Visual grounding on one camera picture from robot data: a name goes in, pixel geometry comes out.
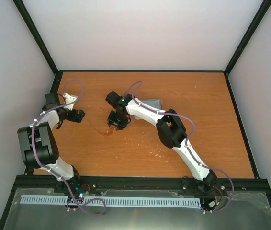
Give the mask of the transparent brown sunglasses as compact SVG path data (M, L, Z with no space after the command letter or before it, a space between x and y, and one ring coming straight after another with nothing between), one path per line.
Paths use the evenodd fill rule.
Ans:
M93 123L89 120L89 123L90 123L90 125L91 125L91 127L97 132L97 133L99 133L99 134L101 134L103 137L109 137L115 130L116 130L116 128L115 127L110 127L108 130L106 130L106 131L100 131L100 130L98 130L94 125L93 125Z

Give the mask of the pink glasses case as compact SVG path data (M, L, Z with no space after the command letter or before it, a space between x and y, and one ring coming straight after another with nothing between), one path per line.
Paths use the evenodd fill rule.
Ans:
M150 123L156 123L156 114L154 113L156 110L162 110L162 101L160 99L147 99L140 100L135 98L141 106L139 110L135 111L133 115L135 119L143 119Z

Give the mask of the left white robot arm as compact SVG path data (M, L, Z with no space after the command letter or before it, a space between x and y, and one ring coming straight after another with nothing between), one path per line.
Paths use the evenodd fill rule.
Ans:
M17 135L25 166L47 171L58 181L65 181L66 189L76 193L82 187L80 175L74 166L59 156L52 129L60 129L65 120L80 123L85 112L74 109L79 97L68 93L62 97L63 103L58 93L47 94L39 117L30 125L19 128Z

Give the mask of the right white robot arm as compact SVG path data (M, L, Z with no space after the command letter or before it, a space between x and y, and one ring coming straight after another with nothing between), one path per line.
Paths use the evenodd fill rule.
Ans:
M168 111L154 108L131 94L124 96L110 92L106 102L113 108L107 123L109 126L123 130L129 124L131 116L139 117L152 124L157 129L160 142L167 148L174 150L190 169L197 188L202 193L208 193L213 188L217 176L202 161L190 143L190 136L181 121L181 115L175 110Z

